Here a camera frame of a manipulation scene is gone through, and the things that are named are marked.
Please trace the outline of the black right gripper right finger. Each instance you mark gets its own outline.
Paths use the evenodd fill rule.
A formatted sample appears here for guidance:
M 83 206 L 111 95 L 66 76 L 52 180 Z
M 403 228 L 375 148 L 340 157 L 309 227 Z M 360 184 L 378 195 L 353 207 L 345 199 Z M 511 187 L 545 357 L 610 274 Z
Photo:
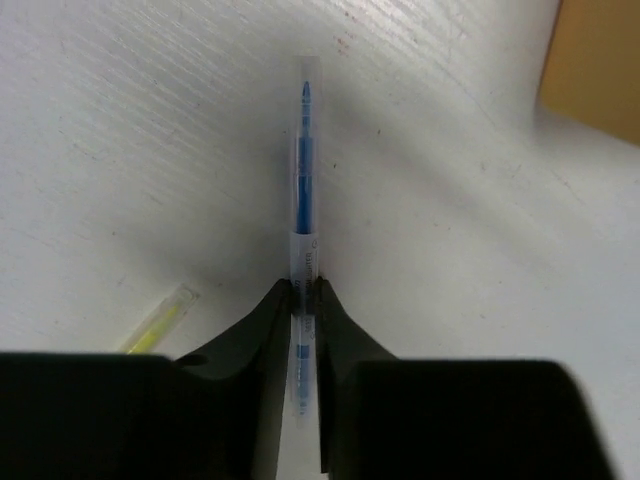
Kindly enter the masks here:
M 539 359 L 401 359 L 314 288 L 321 470 L 332 479 L 611 479 L 573 377 Z

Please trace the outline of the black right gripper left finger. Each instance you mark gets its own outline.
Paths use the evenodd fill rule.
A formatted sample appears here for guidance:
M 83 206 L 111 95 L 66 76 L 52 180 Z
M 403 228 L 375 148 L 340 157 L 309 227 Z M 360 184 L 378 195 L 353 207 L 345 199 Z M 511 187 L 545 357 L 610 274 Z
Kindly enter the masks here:
M 291 285 L 196 350 L 3 353 L 5 479 L 272 479 Z

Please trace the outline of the thin blue pen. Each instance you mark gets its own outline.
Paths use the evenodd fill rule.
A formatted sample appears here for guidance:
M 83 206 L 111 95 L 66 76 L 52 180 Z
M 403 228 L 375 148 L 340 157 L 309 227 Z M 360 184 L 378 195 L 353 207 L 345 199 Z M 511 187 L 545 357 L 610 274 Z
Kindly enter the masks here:
M 289 275 L 292 304 L 292 403 L 296 421 L 306 425 L 315 398 L 314 284 L 319 274 L 317 220 L 318 138 L 322 83 L 317 56 L 298 57 L 291 87 Z

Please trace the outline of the yellow drawer box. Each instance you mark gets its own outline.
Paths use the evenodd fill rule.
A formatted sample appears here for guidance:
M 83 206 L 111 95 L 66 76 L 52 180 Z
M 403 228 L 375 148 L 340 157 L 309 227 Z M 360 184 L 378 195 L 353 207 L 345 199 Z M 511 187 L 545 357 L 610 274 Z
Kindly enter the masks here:
M 639 2 L 559 3 L 538 97 L 552 112 L 639 144 Z

